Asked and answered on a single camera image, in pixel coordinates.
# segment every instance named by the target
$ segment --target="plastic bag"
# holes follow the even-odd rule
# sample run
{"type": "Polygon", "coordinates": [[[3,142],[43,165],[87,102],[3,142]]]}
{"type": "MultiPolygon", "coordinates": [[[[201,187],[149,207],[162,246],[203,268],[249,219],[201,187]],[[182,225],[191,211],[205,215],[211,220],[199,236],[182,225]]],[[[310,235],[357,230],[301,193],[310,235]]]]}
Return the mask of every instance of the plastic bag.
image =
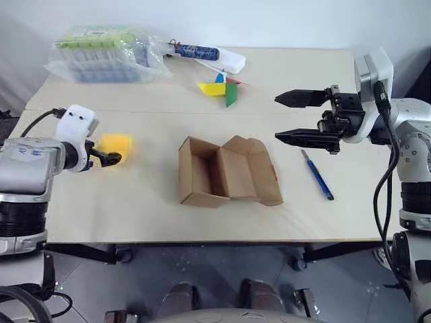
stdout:
{"type": "Polygon", "coordinates": [[[163,63],[170,51],[157,36],[131,26],[76,26],[53,44],[44,67],[78,83],[146,82],[171,76],[163,63]]]}

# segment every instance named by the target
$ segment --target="open cardboard box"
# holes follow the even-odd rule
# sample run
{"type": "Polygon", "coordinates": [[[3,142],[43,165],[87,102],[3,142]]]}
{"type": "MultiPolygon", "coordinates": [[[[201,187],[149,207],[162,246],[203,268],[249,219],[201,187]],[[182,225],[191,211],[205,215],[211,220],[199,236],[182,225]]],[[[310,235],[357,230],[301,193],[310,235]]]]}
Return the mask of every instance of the open cardboard box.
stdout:
{"type": "Polygon", "coordinates": [[[181,204],[219,207],[230,199],[283,203],[265,145],[235,136],[223,146],[188,137],[179,150],[181,204]]]}

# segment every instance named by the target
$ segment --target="caster wheel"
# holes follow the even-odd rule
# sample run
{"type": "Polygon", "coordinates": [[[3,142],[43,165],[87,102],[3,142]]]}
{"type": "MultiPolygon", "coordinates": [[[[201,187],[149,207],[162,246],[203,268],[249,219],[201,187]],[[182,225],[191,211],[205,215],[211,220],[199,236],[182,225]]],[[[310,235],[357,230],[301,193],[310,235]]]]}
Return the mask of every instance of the caster wheel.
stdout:
{"type": "Polygon", "coordinates": [[[117,249],[115,258],[122,264],[127,264],[133,260],[134,254],[131,248],[117,249]]]}
{"type": "Polygon", "coordinates": [[[291,267],[295,271],[303,271],[304,269],[307,268],[307,263],[302,258],[292,257],[291,262],[292,262],[291,267]]]}

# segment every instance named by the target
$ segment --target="table leg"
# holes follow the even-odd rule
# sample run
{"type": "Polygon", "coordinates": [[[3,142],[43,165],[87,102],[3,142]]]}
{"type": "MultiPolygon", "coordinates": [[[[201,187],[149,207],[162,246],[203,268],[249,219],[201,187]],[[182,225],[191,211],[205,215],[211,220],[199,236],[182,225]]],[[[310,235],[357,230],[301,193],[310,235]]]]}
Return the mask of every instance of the table leg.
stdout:
{"type": "Polygon", "coordinates": [[[116,264],[120,260],[117,258],[117,248],[114,244],[109,251],[103,251],[83,244],[45,244],[44,249],[60,254],[100,261],[106,264],[116,264]]]}
{"type": "Polygon", "coordinates": [[[310,245],[307,245],[305,248],[305,252],[302,254],[302,258],[293,257],[291,265],[296,271],[301,271],[307,267],[307,264],[309,262],[338,257],[344,254],[349,254],[361,250],[379,248],[381,246],[381,241],[340,242],[338,244],[333,244],[332,246],[327,246],[316,250],[312,249],[310,245]]]}

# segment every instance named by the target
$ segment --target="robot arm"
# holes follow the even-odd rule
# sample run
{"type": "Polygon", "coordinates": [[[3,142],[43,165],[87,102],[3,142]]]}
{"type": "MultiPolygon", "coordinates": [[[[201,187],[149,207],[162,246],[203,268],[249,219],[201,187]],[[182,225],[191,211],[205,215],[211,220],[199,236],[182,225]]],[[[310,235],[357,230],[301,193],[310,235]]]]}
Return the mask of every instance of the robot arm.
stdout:
{"type": "Polygon", "coordinates": [[[37,249],[46,241],[45,213],[53,178],[63,170],[92,167],[90,155],[102,166],[115,165],[118,153],[102,153],[87,140],[98,124],[96,114],[82,106],[67,109],[55,139],[8,139],[0,153],[0,256],[37,249]]]}
{"type": "MultiPolygon", "coordinates": [[[[276,133],[284,143],[339,152],[339,141],[358,143],[369,138],[377,145],[390,145],[383,110],[391,109],[387,123],[399,142],[397,172],[403,208],[400,224],[409,231],[395,234],[391,258],[395,275],[407,281],[416,320],[431,308],[431,105],[416,99],[392,99],[393,68],[382,49],[356,60],[356,94],[339,93],[332,85],[323,91],[293,90],[275,98],[289,107],[305,108],[331,102],[314,129],[276,133]]],[[[431,322],[431,315],[425,318],[431,322]]]]}

